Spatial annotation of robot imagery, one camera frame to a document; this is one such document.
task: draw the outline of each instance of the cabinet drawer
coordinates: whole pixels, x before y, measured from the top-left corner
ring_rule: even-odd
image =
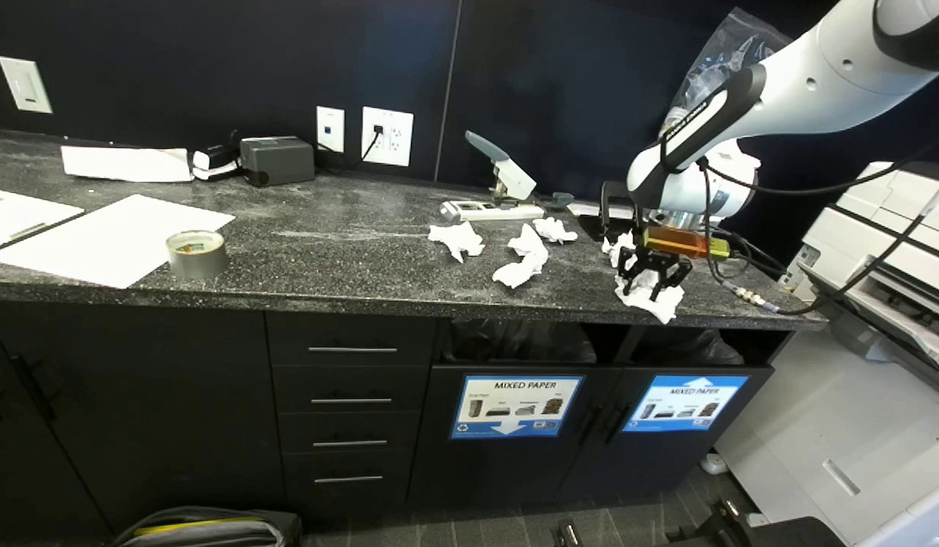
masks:
[[[277,367],[280,413],[420,409],[428,369],[402,367]]]
[[[395,317],[268,317],[277,363],[428,367],[436,322]]]
[[[316,409],[284,415],[285,452],[370,452],[370,455],[415,455],[420,413],[343,413]]]
[[[408,466],[373,455],[285,455],[290,497],[307,517],[402,509],[408,500]]]

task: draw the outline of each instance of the granite countertop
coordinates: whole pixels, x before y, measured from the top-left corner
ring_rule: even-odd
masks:
[[[187,289],[168,264],[124,291],[0,264],[0,301],[658,326],[614,299],[605,255],[588,235],[573,247],[549,247],[545,272],[520,291],[494,283],[494,269],[514,261],[504,243],[520,235],[520,221],[475,226],[486,237],[486,253],[465,264],[428,243],[428,226],[445,226],[442,199],[483,198],[482,192],[373,175],[320,175],[274,189],[247,186],[241,175],[195,186],[84,181],[64,175],[57,139],[7,129],[0,129],[0,189],[81,208],[149,193],[233,215],[221,228],[229,269],[215,289]],[[797,304],[757,269],[744,272],[744,285]],[[721,289],[702,264],[685,289],[671,326],[782,331],[823,326],[822,317],[757,309]]]

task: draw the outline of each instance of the cabinet door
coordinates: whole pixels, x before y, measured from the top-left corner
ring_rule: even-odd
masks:
[[[452,441],[469,375],[483,377],[584,377],[582,367],[465,367],[436,363],[415,463],[411,508],[517,508],[549,505],[582,449],[588,385],[577,388],[560,437]]]
[[[261,317],[3,306],[0,336],[113,526],[284,500]]]
[[[728,375],[744,377],[744,385],[724,404],[709,432],[622,432],[626,415],[640,409],[660,375]],[[769,367],[597,367],[591,375],[594,424],[562,493],[605,497],[658,493],[682,483],[765,377]]]
[[[104,536],[97,508],[0,352],[0,540]]]

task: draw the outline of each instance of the white paper sheet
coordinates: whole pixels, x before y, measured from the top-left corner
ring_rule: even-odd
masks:
[[[0,247],[78,211],[78,206],[0,192]]]
[[[123,181],[193,181],[188,149],[62,146],[64,174]]]
[[[168,261],[176,230],[220,230],[232,215],[130,193],[71,226],[0,250],[0,264],[127,289]]]

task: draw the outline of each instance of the wire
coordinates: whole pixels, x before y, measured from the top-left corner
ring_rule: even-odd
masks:
[[[380,127],[380,124],[373,124],[373,139],[367,142],[367,149],[365,149],[362,162],[367,162],[367,155],[370,155],[370,149],[377,146],[380,133],[383,133],[383,127]]]
[[[867,186],[867,181],[872,181],[872,180],[881,180],[881,175],[893,174],[897,164],[891,164],[891,168],[885,168],[885,171],[876,171],[876,174],[867,174],[867,175],[851,180],[851,181],[817,186],[817,189],[753,186],[753,181],[736,180],[736,175],[729,175],[729,174],[724,174],[724,171],[713,171],[712,164],[702,164],[702,171],[712,171],[712,174],[719,174],[721,180],[728,180],[728,181],[732,181],[732,186],[744,186],[744,189],[761,192],[761,193],[799,193],[799,198],[802,198],[802,193],[835,193],[835,192],[849,192],[849,189],[853,189],[853,186]]]
[[[724,277],[724,279],[738,279],[738,277],[744,277],[749,272],[749,267],[753,267],[753,261],[749,257],[749,255],[738,255],[743,261],[732,267],[732,269],[728,269],[724,264],[732,264],[732,261],[719,261],[713,267],[719,267],[719,272]]]
[[[598,186],[598,230],[605,243],[618,243],[614,239],[614,228],[611,228],[611,193],[618,192],[614,180],[605,180]]]
[[[757,295],[757,291],[751,291],[751,289],[744,289],[744,285],[736,285],[736,283],[724,279],[724,272],[719,269],[719,257],[712,255],[712,168],[709,168],[709,162],[700,162],[700,168],[702,168],[702,174],[706,174],[706,247],[709,247],[709,269],[712,269],[712,277],[713,277],[724,289],[736,291],[738,299],[744,299],[744,301],[751,301],[751,304],[757,304],[757,306],[774,309],[774,312],[782,312],[782,317],[806,317],[806,312],[817,309],[822,299],[816,299],[816,301],[806,304],[806,306],[779,306],[779,304],[765,301],[762,295]],[[846,299],[860,279],[867,279],[876,267],[881,267],[881,264],[917,230],[917,226],[922,226],[922,221],[928,220],[928,211],[930,211],[930,203],[903,228],[903,235],[893,237],[893,243],[891,243],[885,253],[880,253],[880,255],[876,255],[872,261],[867,261],[846,285],[840,285],[835,295]]]
[[[773,269],[773,272],[782,272],[782,269],[785,269],[785,264],[782,264],[774,255],[769,255],[765,250],[761,250],[761,247],[751,243],[749,237],[743,237],[743,235],[736,235],[736,230],[728,230],[728,228],[719,228],[719,235],[724,235],[724,237],[729,237],[732,243],[744,247],[749,255],[757,255],[761,261],[753,261],[753,264],[765,264],[765,269]]]

